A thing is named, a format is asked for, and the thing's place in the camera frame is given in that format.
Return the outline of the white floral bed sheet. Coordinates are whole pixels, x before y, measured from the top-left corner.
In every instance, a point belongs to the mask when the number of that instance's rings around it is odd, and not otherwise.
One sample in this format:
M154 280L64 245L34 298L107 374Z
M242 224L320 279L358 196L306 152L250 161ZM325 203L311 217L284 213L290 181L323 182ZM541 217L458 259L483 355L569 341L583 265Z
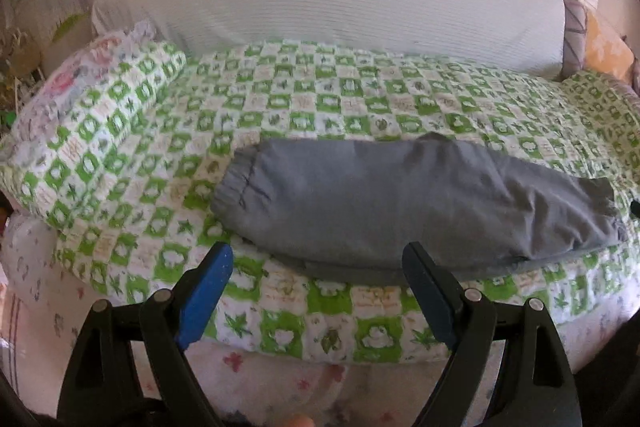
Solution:
M53 261L56 233L13 213L1 239L1 367L32 410L53 415L70 352L98 299ZM573 369L590 362L639 308L639 258L609 254L584 275L548 292L555 311L591 308L555 319ZM320 426L408 426L434 389L448 358L427 347L426 329L411 338L427 361L414 364L317 364L247 352L203 340L186 356L216 412L234 421L276 425L296 413Z

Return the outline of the grey pants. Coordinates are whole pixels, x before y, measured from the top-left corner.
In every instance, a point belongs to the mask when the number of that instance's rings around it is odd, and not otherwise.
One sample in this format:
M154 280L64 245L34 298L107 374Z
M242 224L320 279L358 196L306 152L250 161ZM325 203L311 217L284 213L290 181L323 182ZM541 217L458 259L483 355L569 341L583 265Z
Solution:
M462 281L535 270L626 242L604 178L577 178L429 133L410 141L268 139L237 150L213 214L308 277L399 285L421 244Z

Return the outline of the green checkered folded blanket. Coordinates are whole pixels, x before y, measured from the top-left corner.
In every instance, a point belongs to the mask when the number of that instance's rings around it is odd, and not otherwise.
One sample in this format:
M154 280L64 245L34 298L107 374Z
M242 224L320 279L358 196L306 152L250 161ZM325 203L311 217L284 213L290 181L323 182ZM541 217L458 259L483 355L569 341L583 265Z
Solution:
M1 141L1 192L62 229L105 171L107 156L186 66L167 41L147 42L101 80L79 91L41 139Z

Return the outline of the orange floral pillow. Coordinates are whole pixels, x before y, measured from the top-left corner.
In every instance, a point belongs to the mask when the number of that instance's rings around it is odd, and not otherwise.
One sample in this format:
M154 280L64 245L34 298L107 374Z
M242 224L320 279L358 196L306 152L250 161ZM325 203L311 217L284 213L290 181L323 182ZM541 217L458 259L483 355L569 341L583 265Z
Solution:
M634 52L623 38L597 12L587 13L587 68L603 72L618 81L631 85Z

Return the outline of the pink floral pillow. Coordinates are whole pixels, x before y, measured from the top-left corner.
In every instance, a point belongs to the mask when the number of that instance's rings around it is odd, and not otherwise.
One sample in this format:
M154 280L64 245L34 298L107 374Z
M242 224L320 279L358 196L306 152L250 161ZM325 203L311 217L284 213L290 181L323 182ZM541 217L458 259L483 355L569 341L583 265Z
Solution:
M96 37L67 57L21 109L11 127L13 138L21 142L49 139L82 92L104 80L155 35L155 26L140 20L131 28Z

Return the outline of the cluttered shelf items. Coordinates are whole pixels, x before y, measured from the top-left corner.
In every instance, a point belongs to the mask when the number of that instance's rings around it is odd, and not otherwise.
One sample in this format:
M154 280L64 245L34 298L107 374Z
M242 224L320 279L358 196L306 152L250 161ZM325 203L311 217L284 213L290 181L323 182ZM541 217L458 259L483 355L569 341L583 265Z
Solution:
M1 131L8 132L18 114L43 84L42 53L27 31L1 31Z

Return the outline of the purple patterned cushion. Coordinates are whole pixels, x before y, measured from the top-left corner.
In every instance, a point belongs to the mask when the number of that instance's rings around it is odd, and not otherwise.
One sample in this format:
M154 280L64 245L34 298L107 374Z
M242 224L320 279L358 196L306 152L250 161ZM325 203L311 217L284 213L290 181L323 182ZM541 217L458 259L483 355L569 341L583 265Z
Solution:
M588 13L579 0L563 0L565 25L561 78L565 79L585 68Z

